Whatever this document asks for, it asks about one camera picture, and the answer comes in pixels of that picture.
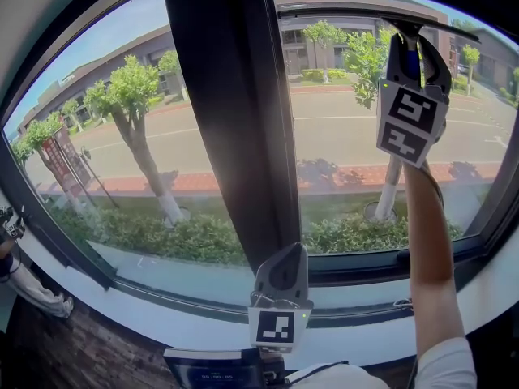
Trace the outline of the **black chest-mounted screen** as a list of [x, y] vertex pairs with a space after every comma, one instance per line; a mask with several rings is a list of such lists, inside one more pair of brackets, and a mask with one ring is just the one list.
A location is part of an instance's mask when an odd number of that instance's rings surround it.
[[286, 389], [283, 357], [257, 348], [197, 351], [167, 348], [163, 357], [182, 389]]

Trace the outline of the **metal squeegee with blue handle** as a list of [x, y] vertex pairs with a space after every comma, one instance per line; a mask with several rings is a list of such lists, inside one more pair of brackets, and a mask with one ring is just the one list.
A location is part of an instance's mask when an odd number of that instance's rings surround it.
[[349, 68], [345, 56], [352, 49], [348, 36], [365, 33], [375, 43], [386, 46], [387, 33], [405, 33], [412, 37], [423, 28], [446, 32], [478, 44], [473, 33], [405, 11], [374, 6], [345, 6], [339, 2], [323, 5], [292, 4], [277, 8], [285, 68], [288, 76], [321, 85], [347, 80]]

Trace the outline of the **person's right forearm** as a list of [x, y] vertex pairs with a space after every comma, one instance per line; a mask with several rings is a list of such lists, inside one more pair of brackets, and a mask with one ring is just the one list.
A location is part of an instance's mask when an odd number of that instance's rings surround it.
[[410, 294], [417, 354], [465, 335], [457, 302], [448, 227], [431, 179], [412, 165], [404, 166], [408, 209]]

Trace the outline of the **window with dark frame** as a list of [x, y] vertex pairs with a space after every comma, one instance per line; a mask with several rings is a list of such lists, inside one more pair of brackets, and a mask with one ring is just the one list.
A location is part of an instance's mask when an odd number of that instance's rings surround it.
[[[519, 42], [519, 0], [436, 0], [475, 15]], [[101, 0], [71, 0], [61, 12], [50, 15], [46, 30], [34, 41], [20, 61], [16, 75], [0, 104], [4, 126], [15, 107], [15, 97], [24, 95], [32, 83], [79, 32], [86, 30], [103, 11], [115, 8], [122, 0], [95, 9], [92, 20], [79, 20]], [[181, 61], [187, 63], [187, 87], [195, 105], [195, 117], [202, 130], [210, 163], [231, 220], [238, 228], [252, 270], [268, 251], [300, 239], [296, 204], [293, 130], [288, 127], [289, 93], [281, 78], [281, 43], [274, 41], [273, 0], [165, 0], [173, 19], [174, 38], [180, 44]], [[195, 59], [195, 44], [201, 31], [195, 21], [214, 13], [222, 20], [211, 31], [222, 27], [224, 43], [210, 49], [207, 61]], [[105, 291], [110, 287], [134, 292], [136, 297], [155, 304], [222, 321], [246, 323], [241, 309], [227, 309], [221, 303], [191, 303], [184, 297], [164, 297], [124, 282], [114, 273], [94, 264], [87, 255], [51, 220], [36, 191], [19, 169], [7, 146], [0, 139], [0, 192], [16, 211], [28, 217], [30, 233], [63, 267], [78, 268]], [[502, 186], [498, 193], [498, 212], [490, 232], [483, 238], [465, 238], [454, 243], [458, 266], [455, 280], [460, 292], [498, 253], [519, 229], [519, 122], [514, 124], [512, 147], [505, 157]], [[389, 284], [402, 280], [409, 267], [397, 261], [397, 252], [374, 252], [341, 257], [325, 256], [311, 265], [312, 287]]]

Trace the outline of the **red sign board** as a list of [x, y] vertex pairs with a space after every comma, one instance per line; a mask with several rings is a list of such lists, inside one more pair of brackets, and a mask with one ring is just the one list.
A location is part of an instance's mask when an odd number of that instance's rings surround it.
[[84, 162], [71, 142], [67, 128], [62, 125], [42, 144], [44, 157], [56, 182], [73, 199], [86, 196], [86, 185], [91, 181]]

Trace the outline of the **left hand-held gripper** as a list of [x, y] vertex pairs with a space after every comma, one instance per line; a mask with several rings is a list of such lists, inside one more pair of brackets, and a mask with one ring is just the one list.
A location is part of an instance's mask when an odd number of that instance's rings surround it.
[[276, 252], [259, 267], [248, 308], [250, 342], [264, 353], [291, 353], [307, 329], [308, 254], [301, 242]]

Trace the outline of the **large window glass pane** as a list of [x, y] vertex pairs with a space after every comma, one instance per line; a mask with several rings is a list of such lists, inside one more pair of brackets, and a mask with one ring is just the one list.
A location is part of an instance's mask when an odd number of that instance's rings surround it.
[[242, 312], [254, 282], [209, 160], [166, 0], [102, 0], [0, 131], [19, 210], [103, 289]]

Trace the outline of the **brown grey building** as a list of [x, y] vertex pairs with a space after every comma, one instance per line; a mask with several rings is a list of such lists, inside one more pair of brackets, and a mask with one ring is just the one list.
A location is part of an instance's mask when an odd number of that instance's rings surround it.
[[[468, 30], [484, 31], [499, 43], [508, 56], [507, 63], [519, 65], [519, 44], [479, 20], [440, 3], [429, 0], [274, 0], [277, 6], [300, 6], [309, 3], [338, 2], [346, 5], [369, 3], [383, 9], [402, 9], [412, 14], [427, 15], [444, 24]], [[131, 0], [108, 14], [64, 50], [51, 64], [49, 71], [30, 90], [33, 105], [26, 113], [15, 112], [13, 124], [8, 125], [11, 139], [20, 137], [34, 120], [42, 121], [63, 104], [76, 100], [75, 118], [68, 126], [84, 124], [91, 114], [84, 105], [84, 93], [97, 80], [108, 80], [113, 70], [134, 55], [144, 64], [158, 65], [167, 50], [174, 49], [164, 0]]]

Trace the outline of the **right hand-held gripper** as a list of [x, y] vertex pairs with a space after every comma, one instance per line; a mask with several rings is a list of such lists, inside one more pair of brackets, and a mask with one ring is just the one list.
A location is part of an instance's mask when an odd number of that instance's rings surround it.
[[423, 90], [401, 85], [407, 46], [399, 33], [390, 40], [386, 79], [379, 83], [376, 147], [401, 161], [423, 167], [431, 147], [443, 134], [451, 91], [451, 72], [436, 47], [418, 38], [425, 77]]

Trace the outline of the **white window sill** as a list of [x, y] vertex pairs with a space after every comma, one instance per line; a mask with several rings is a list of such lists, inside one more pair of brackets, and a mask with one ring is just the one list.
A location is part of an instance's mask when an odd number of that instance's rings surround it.
[[[19, 244], [45, 273], [75, 297], [143, 336], [170, 347], [197, 350], [231, 350], [250, 345], [246, 323], [183, 313], [122, 291], [105, 291], [85, 274], [63, 267], [32, 233], [26, 233]], [[517, 302], [519, 229], [458, 293], [465, 331], [479, 329]], [[289, 355], [287, 365], [302, 369], [342, 360], [354, 365], [374, 365], [415, 353], [414, 320], [405, 316], [351, 327], [310, 327]]]

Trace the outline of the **hinged window glass pane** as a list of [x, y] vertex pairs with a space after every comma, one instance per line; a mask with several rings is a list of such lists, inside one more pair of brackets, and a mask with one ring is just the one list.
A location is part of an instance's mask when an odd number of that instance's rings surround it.
[[[277, 28], [281, 38], [278, 17]], [[473, 34], [478, 44], [430, 28], [421, 30], [452, 76], [446, 129], [427, 159], [454, 240], [480, 239], [490, 232], [517, 116], [519, 65], [509, 65], [499, 43], [484, 31]], [[285, 63], [282, 41], [281, 48]], [[350, 71], [346, 81], [326, 85], [290, 78], [286, 68], [285, 75], [302, 235], [308, 249], [315, 254], [350, 254], [406, 247], [403, 170], [392, 219], [367, 217], [380, 199], [390, 159], [375, 145], [377, 100], [371, 109], [357, 103], [357, 75]]]

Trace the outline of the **person's white shirt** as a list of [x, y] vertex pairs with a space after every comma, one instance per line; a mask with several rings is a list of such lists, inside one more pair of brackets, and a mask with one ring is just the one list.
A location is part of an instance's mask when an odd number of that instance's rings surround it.
[[[477, 389], [468, 340], [446, 340], [418, 360], [414, 389]], [[345, 362], [310, 366], [288, 377], [289, 389], [390, 389], [381, 378]]]

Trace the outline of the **tree with white-painted trunk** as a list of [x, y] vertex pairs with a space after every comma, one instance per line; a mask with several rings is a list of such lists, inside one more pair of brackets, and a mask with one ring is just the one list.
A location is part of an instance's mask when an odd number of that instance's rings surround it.
[[186, 217], [162, 181], [146, 137], [149, 101], [158, 94], [158, 88], [157, 68], [142, 64], [130, 54], [124, 58], [122, 66], [111, 72], [108, 83], [100, 79], [87, 88], [84, 102], [102, 117], [111, 116], [166, 219], [175, 225]]
[[[345, 54], [345, 67], [357, 75], [353, 83], [357, 103], [371, 109], [378, 100], [378, 84], [387, 66], [390, 40], [397, 31], [393, 27], [381, 28], [377, 36], [371, 32], [351, 32], [346, 35], [348, 49]], [[397, 194], [397, 184], [401, 176], [401, 162], [390, 156], [385, 174], [384, 186], [375, 210], [370, 210], [370, 220], [390, 221]]]

